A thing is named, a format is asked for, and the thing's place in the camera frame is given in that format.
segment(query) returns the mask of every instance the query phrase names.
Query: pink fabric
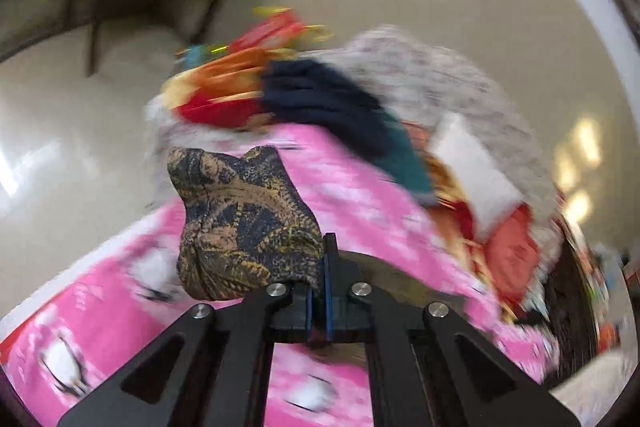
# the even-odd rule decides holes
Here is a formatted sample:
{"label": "pink fabric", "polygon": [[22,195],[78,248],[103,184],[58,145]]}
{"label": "pink fabric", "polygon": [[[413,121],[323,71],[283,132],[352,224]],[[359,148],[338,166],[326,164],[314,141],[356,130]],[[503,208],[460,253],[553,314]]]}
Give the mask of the pink fabric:
{"label": "pink fabric", "polygon": [[[467,296],[473,324],[493,331],[498,348],[532,378],[543,378],[557,346],[535,330],[498,321],[495,295],[442,250],[429,217],[386,174],[312,126],[283,124],[260,144],[280,150],[322,232],[335,232],[341,248],[375,255],[438,290]],[[44,427],[53,427],[79,397],[194,304],[175,274],[183,225],[181,201],[168,203],[155,230],[94,266],[24,329],[6,371]],[[320,409],[291,403],[296,390],[318,387],[319,381],[326,393]],[[366,372],[315,362],[302,347],[276,346],[265,425],[371,426]]]}

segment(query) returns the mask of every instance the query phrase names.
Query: red object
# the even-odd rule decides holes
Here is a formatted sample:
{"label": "red object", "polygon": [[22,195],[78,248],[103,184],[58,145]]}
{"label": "red object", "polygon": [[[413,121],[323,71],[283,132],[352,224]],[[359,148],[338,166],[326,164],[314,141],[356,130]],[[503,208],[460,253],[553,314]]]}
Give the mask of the red object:
{"label": "red object", "polygon": [[276,13],[229,44],[228,52],[231,54],[255,47],[269,50],[284,48],[304,29],[305,25],[293,10]]}
{"label": "red object", "polygon": [[521,204],[484,245],[486,265],[498,298],[511,307],[522,301],[540,253],[529,237],[531,211]]}
{"label": "red object", "polygon": [[199,89],[191,100],[175,110],[185,120],[193,123],[205,123],[215,127],[236,129],[244,127],[249,119],[264,112],[258,96],[247,94],[245,98],[224,96],[211,100]]}

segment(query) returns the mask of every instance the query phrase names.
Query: teal cloth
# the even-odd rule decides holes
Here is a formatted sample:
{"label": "teal cloth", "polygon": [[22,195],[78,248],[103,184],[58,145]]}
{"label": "teal cloth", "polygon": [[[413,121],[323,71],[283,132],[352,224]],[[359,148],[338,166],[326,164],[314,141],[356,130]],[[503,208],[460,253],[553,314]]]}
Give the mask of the teal cloth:
{"label": "teal cloth", "polygon": [[424,162],[415,154],[414,146],[402,123],[385,110],[377,110],[376,113],[388,130],[392,147],[385,155],[369,161],[406,188],[418,204],[437,204],[433,185],[424,169]]}

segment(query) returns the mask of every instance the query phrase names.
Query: floor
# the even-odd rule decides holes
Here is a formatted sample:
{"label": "floor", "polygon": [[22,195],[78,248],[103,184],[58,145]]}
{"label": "floor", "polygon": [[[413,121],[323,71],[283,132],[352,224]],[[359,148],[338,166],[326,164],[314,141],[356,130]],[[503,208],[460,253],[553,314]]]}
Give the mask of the floor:
{"label": "floor", "polygon": [[[331,46],[393,23],[467,55],[537,131],[587,238],[633,243],[640,57],[611,0],[225,0],[209,41],[229,42],[263,5],[327,25]],[[102,42],[89,79],[85,28],[0,64],[0,314],[146,213],[142,108],[179,42],[142,20],[109,24]]]}

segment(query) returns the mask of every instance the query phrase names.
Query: triangular cutout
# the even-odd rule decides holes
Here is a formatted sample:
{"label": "triangular cutout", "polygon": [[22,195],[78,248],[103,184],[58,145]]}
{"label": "triangular cutout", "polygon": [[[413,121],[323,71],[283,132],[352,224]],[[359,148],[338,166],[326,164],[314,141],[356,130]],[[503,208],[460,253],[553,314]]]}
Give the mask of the triangular cutout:
{"label": "triangular cutout", "polygon": [[158,403],[183,347],[181,335],[171,337],[122,382],[122,390],[149,404]]}
{"label": "triangular cutout", "polygon": [[485,403],[516,390],[516,382],[464,335],[456,335],[456,346],[471,382]]}

